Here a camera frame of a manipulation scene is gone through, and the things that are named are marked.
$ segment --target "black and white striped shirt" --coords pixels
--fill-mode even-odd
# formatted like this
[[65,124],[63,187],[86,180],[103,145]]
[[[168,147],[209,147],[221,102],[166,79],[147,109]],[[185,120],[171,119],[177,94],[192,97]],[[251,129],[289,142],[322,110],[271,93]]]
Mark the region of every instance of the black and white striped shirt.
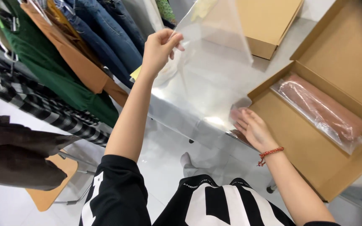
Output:
[[[107,155],[101,160],[83,206],[80,226],[152,225],[148,192],[136,163]],[[295,226],[278,207],[243,179],[217,186],[208,175],[180,180],[178,190],[153,225]],[[304,226],[339,226],[309,222]]]

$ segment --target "person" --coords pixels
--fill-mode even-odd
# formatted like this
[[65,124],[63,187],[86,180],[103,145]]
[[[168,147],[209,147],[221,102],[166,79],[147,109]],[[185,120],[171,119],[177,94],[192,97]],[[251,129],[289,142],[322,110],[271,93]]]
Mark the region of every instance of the person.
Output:
[[[153,80],[170,59],[173,48],[184,50],[182,34],[168,42],[171,29],[149,35],[142,68],[111,133],[82,209],[79,225],[151,225],[148,192],[137,162],[148,113]],[[278,148],[265,122],[243,109],[235,127],[261,153]],[[230,185],[214,180],[182,156],[186,177],[153,225],[338,226],[317,194],[289,162],[283,151],[265,156],[266,164],[294,222],[279,208],[237,178]]]

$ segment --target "green patterned fabric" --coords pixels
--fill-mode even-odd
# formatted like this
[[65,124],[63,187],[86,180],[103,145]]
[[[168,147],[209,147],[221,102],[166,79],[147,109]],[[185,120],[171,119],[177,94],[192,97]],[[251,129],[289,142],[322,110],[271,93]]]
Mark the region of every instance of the green patterned fabric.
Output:
[[173,13],[173,9],[167,0],[156,0],[158,11],[160,12],[160,16],[167,20],[168,22],[177,25],[178,22],[175,20],[175,15]]

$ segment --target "transparent plastic sheet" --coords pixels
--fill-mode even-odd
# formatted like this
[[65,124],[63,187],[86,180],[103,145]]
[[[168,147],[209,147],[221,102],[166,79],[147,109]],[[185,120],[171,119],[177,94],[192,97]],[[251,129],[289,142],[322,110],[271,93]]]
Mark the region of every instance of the transparent plastic sheet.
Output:
[[291,73],[271,89],[348,154],[362,144],[362,119],[298,75]]
[[233,106],[248,107],[241,76],[253,59],[243,35],[234,0],[197,0],[173,34],[184,36],[185,51],[174,49],[154,81],[152,93],[171,99],[179,111],[197,118],[194,131],[184,134],[207,142],[234,129],[229,120]]

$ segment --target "white floor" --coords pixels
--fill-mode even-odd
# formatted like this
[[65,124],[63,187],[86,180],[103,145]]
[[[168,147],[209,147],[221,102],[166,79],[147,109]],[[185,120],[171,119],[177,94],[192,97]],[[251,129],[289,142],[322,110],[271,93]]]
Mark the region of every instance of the white floor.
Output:
[[[5,104],[2,100],[0,115],[10,115],[12,123],[20,123],[33,130],[66,134]],[[147,207],[152,222],[163,211],[177,190],[179,180],[183,178],[179,158],[186,151],[190,153],[194,165],[206,168],[219,185],[241,177],[259,194],[288,214],[280,194],[277,191],[273,194],[266,192],[271,176],[267,167],[255,166],[259,159],[258,154],[230,137],[222,137],[221,142],[228,148],[209,150],[197,142],[190,144],[187,138],[156,121],[147,120],[138,166],[149,192]],[[76,142],[66,150],[94,164],[99,163],[104,152],[102,147],[84,140]],[[79,164],[79,169],[94,170],[82,163]],[[57,201],[80,197],[91,183],[91,178],[89,175],[77,173]],[[0,226],[75,226],[79,223],[83,203],[84,199],[76,205],[54,204],[48,211],[39,212],[25,189],[0,186]],[[336,198],[330,203],[329,209],[342,226],[362,225],[362,209],[342,198]]]

